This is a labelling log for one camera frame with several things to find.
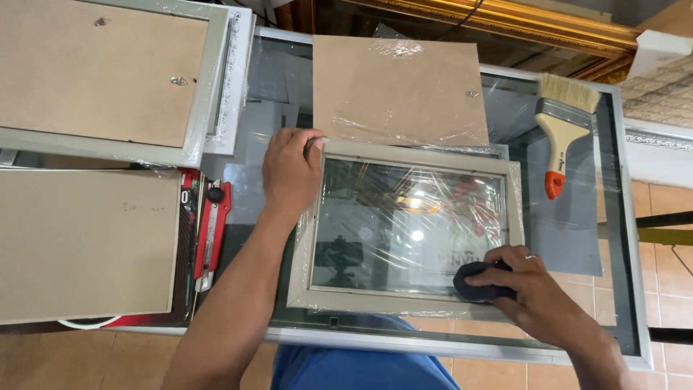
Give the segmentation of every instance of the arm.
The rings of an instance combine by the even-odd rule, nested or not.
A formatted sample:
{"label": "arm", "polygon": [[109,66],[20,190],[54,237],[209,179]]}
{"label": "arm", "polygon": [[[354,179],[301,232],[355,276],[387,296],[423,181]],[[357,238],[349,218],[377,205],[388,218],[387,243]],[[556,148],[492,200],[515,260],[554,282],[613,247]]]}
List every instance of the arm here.
{"label": "arm", "polygon": [[473,286],[505,286],[517,300],[493,304],[535,339],[568,352],[582,389],[634,389],[616,340],[561,290],[541,258],[526,246],[490,250],[485,262],[503,259],[513,271],[489,269],[465,279]]}
{"label": "arm", "polygon": [[282,129],[263,164],[267,200],[243,248],[180,341],[161,388],[238,389],[270,322],[286,240],[320,185],[319,130]]}

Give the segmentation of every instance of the hand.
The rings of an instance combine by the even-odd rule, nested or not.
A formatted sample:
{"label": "hand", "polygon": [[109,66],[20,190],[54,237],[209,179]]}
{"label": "hand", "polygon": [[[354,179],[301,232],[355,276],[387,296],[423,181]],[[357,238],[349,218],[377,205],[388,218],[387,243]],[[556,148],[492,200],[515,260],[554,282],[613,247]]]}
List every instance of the hand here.
{"label": "hand", "polygon": [[503,260],[513,271],[487,269],[465,281],[476,287],[496,285],[517,291],[517,301],[497,298],[493,304],[539,341],[571,353],[587,347],[590,341],[602,340],[599,324],[561,290],[541,257],[531,254],[524,245],[491,249],[484,261]]}
{"label": "hand", "polygon": [[315,200],[322,173],[322,140],[316,139],[304,157],[309,140],[322,136],[315,129],[283,128],[273,135],[262,166],[265,210],[296,224]]}

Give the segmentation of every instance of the brush ferrule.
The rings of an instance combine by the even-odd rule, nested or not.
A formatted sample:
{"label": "brush ferrule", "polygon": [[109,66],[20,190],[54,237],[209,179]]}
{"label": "brush ferrule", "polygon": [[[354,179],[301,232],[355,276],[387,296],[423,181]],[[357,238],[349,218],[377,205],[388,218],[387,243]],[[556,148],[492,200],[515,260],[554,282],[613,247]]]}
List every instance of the brush ferrule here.
{"label": "brush ferrule", "polygon": [[534,114],[546,114],[587,130],[595,128],[594,115],[552,99],[539,98]]}

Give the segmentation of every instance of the blue clothing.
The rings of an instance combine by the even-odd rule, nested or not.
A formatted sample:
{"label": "blue clothing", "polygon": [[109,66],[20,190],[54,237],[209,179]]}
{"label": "blue clothing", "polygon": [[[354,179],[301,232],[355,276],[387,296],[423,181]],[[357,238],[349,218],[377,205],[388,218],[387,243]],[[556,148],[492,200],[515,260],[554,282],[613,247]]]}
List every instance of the blue clothing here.
{"label": "blue clothing", "polygon": [[[397,317],[366,316],[382,328],[416,330]],[[459,390],[433,356],[280,345],[274,356],[271,390]]]}

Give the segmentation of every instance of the brown cardboard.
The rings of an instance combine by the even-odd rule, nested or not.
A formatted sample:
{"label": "brown cardboard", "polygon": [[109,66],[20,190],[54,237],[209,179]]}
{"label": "brown cardboard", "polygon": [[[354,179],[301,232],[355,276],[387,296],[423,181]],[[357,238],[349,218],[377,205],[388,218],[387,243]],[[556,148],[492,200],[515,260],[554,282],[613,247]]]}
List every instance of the brown cardboard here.
{"label": "brown cardboard", "polygon": [[314,35],[313,102],[328,137],[489,144],[476,44]]}
{"label": "brown cardboard", "polygon": [[[101,17],[110,21],[94,26]],[[182,147],[207,25],[83,1],[2,0],[0,126]]]}
{"label": "brown cardboard", "polygon": [[0,324],[169,312],[180,173],[0,170]]}

